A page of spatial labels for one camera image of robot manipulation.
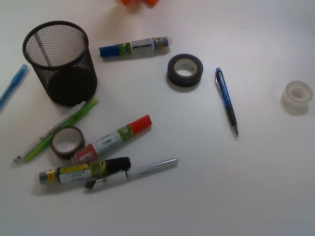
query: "silver pen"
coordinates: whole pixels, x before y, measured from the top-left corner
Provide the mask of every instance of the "silver pen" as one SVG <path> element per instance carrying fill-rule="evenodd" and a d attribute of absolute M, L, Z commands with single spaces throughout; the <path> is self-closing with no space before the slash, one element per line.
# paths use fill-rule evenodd
<path fill-rule="evenodd" d="M 144 173 L 147 173 L 150 171 L 159 170 L 162 168 L 167 168 L 167 167 L 172 167 L 172 166 L 176 167 L 178 165 L 178 162 L 179 162 L 178 158 L 173 158 L 173 159 L 169 159 L 169 160 L 162 161 L 162 162 L 157 162 L 155 164 L 151 164 L 151 165 L 140 167 L 140 168 L 135 168 L 135 169 L 131 168 L 131 169 L 125 170 L 124 172 L 125 172 L 126 178 L 131 179 L 133 177 L 136 177 L 138 175 L 141 175 L 141 174 L 144 174 Z M 116 174 L 116 173 L 119 173 L 119 172 L 123 172 L 123 171 L 121 170 L 121 171 L 118 171 L 118 172 L 115 172 L 115 173 L 112 173 L 109 175 L 93 178 L 85 184 L 85 187 L 86 188 L 93 188 L 94 184 L 96 183 L 96 180 L 98 180 L 98 179 L 102 179 L 103 183 L 107 182 L 107 178 L 109 176 Z"/>

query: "mesh pen holder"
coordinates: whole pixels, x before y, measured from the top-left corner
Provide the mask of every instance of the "mesh pen holder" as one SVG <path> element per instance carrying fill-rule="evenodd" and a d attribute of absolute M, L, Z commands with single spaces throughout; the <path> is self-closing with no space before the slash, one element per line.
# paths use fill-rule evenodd
<path fill-rule="evenodd" d="M 26 36 L 23 54 L 54 102 L 74 106 L 95 93 L 89 40 L 79 26 L 66 21 L 40 25 Z"/>

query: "clear tape roll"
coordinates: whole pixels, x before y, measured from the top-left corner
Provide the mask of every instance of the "clear tape roll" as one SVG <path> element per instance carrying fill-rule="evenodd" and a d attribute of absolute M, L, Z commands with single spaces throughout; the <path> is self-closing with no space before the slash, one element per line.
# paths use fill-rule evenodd
<path fill-rule="evenodd" d="M 282 93 L 282 102 L 294 109 L 303 109 L 313 98 L 312 89 L 301 81 L 292 81 L 287 84 Z"/>

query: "green highlighter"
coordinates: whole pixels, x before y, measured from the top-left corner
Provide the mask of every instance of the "green highlighter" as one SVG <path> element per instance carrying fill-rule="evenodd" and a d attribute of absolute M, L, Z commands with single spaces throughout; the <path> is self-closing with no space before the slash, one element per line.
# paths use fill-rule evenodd
<path fill-rule="evenodd" d="M 82 119 L 84 116 L 86 116 L 90 109 L 92 109 L 97 103 L 99 99 L 94 98 L 91 102 L 89 102 L 87 105 L 82 107 L 81 110 L 79 110 L 76 114 L 74 114 L 68 121 L 66 121 L 61 127 L 74 125 L 77 123 L 80 119 Z M 27 163 L 31 161 L 34 157 L 36 157 L 38 154 L 40 154 L 45 148 L 47 148 L 50 144 L 51 138 L 53 134 L 50 135 L 48 138 L 46 138 L 43 142 L 41 142 L 37 147 L 33 149 L 24 159 L 24 162 Z"/>

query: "black electrical tape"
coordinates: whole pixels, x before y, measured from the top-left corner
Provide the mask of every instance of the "black electrical tape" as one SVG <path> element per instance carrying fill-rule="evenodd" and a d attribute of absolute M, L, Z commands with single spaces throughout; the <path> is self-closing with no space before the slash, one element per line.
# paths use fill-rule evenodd
<path fill-rule="evenodd" d="M 183 76 L 176 72 L 176 68 L 190 67 L 193 70 L 193 74 L 190 76 Z M 199 83 L 203 72 L 203 65 L 201 61 L 190 54 L 179 54 L 173 57 L 167 67 L 167 76 L 169 80 L 180 87 L 191 87 Z"/>
<path fill-rule="evenodd" d="M 74 142 L 75 148 L 69 151 L 58 150 L 57 144 L 60 142 Z M 65 126 L 54 133 L 50 141 L 51 149 L 61 159 L 70 159 L 74 153 L 85 147 L 85 139 L 80 129 L 75 126 Z"/>

